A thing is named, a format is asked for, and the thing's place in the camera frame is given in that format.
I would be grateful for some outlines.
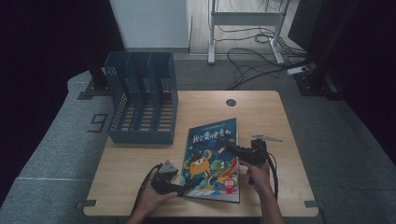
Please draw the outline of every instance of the cartoon illustration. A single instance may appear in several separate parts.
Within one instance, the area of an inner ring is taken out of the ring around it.
[[[236,119],[189,130],[180,177],[187,197],[239,202],[238,162],[228,145],[236,146]]]
[[[209,159],[212,157],[212,151],[210,149],[205,150],[207,156],[197,155],[191,160],[191,165],[188,166],[188,161],[184,162],[184,169],[190,170],[191,179],[195,175],[204,174],[205,176],[211,176]]]
[[[212,171],[212,175],[217,179],[217,182],[224,185],[226,179],[231,177],[234,179],[233,187],[236,186],[236,169],[238,168],[236,158],[233,158],[232,162],[229,163],[227,161],[213,161],[210,164],[210,169]]]

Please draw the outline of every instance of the white plug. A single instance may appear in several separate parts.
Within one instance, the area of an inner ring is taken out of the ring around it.
[[[295,74],[299,74],[299,73],[302,73],[302,72],[306,72],[306,71],[308,71],[308,70],[309,70],[309,69],[308,69],[307,67],[305,67],[305,66],[296,67],[296,68],[291,68],[291,69],[288,70],[288,75],[289,75],[289,76],[292,76],[292,75],[295,75]]]

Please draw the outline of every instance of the cartoon character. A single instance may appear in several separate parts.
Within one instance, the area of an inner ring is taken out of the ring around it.
[[[207,156],[202,154],[194,156],[191,159],[190,166],[188,166],[187,161],[184,162],[184,169],[190,169],[191,179],[193,179],[195,175],[199,174],[204,174],[205,177],[211,176],[209,159],[212,157],[212,151],[207,149],[204,152],[207,153]]]
[[[215,189],[216,186],[211,184],[212,178],[213,178],[213,176],[210,176],[209,178],[202,179],[201,182],[199,183],[199,185],[196,186],[194,189],[197,189],[200,191],[209,191],[209,190]]]
[[[231,164],[226,161],[216,160],[212,161],[210,164],[210,169],[213,173],[213,176],[217,178],[217,182],[220,184],[224,184],[224,181],[232,177],[236,180],[236,175],[234,174],[237,169],[236,158],[233,158]]]

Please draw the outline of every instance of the blue book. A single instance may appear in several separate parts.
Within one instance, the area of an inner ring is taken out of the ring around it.
[[[239,203],[236,118],[190,128],[180,185],[186,197]]]

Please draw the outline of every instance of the white wall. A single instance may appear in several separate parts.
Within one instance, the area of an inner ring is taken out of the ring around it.
[[[126,50],[188,49],[189,0],[110,0]]]

